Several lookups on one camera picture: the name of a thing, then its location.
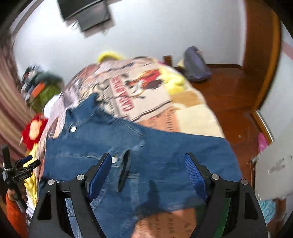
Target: denim jacket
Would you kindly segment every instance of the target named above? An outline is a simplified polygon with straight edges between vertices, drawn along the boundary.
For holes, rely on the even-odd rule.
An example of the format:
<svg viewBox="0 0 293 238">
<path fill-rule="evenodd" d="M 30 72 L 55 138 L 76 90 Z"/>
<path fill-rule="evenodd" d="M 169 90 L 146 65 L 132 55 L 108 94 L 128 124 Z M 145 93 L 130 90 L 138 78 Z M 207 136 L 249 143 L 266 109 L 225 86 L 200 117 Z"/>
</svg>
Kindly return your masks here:
<svg viewBox="0 0 293 238">
<path fill-rule="evenodd" d="M 204 202 L 184 168 L 187 152 L 223 179 L 241 178 L 225 139 L 164 132 L 115 118 L 99 108 L 96 97 L 92 94 L 77 108 L 67 110 L 62 132 L 47 141 L 42 178 L 72 180 L 108 152 L 112 168 L 91 203 L 107 238 L 129 238 L 138 219 Z M 67 209 L 74 235 L 80 237 L 70 199 Z"/>
</svg>

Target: hand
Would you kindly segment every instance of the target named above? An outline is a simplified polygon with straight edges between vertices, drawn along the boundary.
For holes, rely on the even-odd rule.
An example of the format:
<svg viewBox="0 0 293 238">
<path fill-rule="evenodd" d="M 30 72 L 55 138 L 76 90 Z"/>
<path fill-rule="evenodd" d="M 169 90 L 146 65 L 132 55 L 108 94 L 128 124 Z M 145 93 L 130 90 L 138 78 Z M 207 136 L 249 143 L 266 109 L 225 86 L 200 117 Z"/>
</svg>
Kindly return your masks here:
<svg viewBox="0 0 293 238">
<path fill-rule="evenodd" d="M 19 183 L 18 184 L 18 188 L 19 188 L 19 191 L 21 193 L 21 197 L 22 199 L 27 202 L 28 200 L 28 197 L 26 196 L 26 190 L 25 190 L 25 186 L 23 183 Z M 15 201 L 14 197 L 13 197 L 13 194 L 15 194 L 15 191 L 13 189 L 8 189 L 7 191 L 7 196 L 8 196 L 8 199 L 10 201 Z"/>
</svg>

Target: patterned bedsheet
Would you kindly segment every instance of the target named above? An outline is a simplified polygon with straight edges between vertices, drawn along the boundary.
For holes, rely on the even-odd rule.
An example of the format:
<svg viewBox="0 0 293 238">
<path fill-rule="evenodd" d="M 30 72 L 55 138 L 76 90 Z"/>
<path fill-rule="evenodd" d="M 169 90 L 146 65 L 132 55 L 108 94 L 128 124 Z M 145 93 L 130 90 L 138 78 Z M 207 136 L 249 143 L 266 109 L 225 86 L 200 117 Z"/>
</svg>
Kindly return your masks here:
<svg viewBox="0 0 293 238">
<path fill-rule="evenodd" d="M 168 93 L 165 78 L 174 74 L 180 75 L 148 57 L 105 61 L 80 71 L 53 106 L 36 151 L 36 159 L 42 161 L 41 169 L 34 171 L 37 180 L 45 166 L 46 140 L 61 132 L 66 109 L 76 107 L 92 93 L 98 93 L 100 106 L 113 116 L 158 130 L 224 138 L 203 95 L 186 79 L 181 92 Z M 196 226 L 195 217 L 194 209 L 150 216 L 136 224 L 132 237 L 189 237 Z"/>
</svg>

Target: wooden floor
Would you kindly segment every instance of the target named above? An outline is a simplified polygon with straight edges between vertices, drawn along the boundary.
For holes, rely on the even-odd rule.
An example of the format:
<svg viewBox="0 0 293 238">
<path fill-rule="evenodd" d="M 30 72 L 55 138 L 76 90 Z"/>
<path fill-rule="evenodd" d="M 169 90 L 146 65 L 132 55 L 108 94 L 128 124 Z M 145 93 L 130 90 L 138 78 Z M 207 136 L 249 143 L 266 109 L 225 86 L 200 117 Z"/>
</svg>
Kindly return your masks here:
<svg viewBox="0 0 293 238">
<path fill-rule="evenodd" d="M 240 69 L 211 69 L 210 80 L 193 83 L 215 113 L 235 152 L 242 175 L 251 183 L 249 160 L 258 154 L 259 127 L 250 115 L 261 84 Z"/>
</svg>

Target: orange clothing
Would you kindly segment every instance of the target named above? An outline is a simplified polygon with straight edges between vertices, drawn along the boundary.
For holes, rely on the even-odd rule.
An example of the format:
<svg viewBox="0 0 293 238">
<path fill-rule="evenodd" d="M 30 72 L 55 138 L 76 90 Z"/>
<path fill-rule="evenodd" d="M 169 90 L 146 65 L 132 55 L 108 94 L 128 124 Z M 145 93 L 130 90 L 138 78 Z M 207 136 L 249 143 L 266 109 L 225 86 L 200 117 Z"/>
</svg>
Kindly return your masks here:
<svg viewBox="0 0 293 238">
<path fill-rule="evenodd" d="M 26 228 L 25 214 L 22 213 L 16 202 L 10 201 L 6 194 L 6 212 L 7 218 L 21 238 L 27 238 L 28 230 Z"/>
</svg>

